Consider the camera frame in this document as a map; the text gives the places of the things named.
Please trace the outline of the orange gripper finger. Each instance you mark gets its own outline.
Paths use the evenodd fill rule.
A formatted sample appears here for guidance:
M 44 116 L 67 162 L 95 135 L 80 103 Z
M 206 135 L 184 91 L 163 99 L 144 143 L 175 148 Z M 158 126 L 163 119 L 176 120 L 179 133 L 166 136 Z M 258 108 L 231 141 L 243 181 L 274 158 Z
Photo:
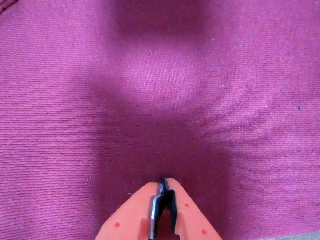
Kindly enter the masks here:
M 147 240 L 152 198 L 159 184 L 147 183 L 134 193 L 102 226 L 97 240 Z
M 170 212 L 172 232 L 181 240 L 220 240 L 222 237 L 200 211 L 182 185 L 173 178 L 163 178 L 160 182 L 163 192 L 159 214 Z

